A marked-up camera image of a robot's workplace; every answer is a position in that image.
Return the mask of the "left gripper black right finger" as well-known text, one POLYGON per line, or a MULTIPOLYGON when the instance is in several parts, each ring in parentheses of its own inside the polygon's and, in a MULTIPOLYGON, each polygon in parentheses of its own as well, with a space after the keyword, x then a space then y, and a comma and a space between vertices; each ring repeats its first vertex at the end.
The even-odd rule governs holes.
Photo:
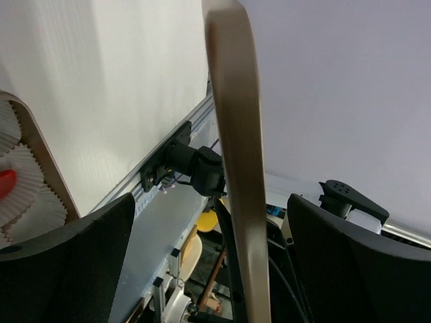
POLYGON ((315 322, 429 322, 430 251, 292 194, 287 216, 315 322))

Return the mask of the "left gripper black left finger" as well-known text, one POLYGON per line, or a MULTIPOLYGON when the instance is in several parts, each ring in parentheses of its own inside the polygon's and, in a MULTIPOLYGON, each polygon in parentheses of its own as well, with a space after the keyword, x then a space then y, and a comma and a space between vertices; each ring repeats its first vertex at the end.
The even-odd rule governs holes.
POLYGON ((124 194, 1 250, 2 322, 107 322, 135 216, 124 194))

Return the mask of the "red chocolate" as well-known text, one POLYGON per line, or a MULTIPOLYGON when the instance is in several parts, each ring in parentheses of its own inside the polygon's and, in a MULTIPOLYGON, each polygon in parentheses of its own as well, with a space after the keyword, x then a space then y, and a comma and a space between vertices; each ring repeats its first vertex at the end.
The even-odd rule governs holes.
POLYGON ((15 170, 3 170, 0 173, 0 199, 9 195, 16 186, 18 175, 15 170))

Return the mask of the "gold tin lid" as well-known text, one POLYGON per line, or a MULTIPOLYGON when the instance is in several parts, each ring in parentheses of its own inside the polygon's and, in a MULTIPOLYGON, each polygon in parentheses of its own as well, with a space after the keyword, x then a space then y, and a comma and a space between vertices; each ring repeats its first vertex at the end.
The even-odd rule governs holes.
POLYGON ((270 322, 259 72, 239 1, 204 1, 205 42, 249 322, 270 322))

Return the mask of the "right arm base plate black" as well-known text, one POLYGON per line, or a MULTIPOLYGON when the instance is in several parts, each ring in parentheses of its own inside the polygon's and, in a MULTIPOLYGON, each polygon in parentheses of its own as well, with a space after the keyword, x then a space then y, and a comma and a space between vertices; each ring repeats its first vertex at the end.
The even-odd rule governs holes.
POLYGON ((149 192, 167 177, 170 169, 168 167, 169 154, 176 144, 189 145, 191 142, 191 127, 191 121, 184 121, 141 166, 139 175, 144 192, 149 192))

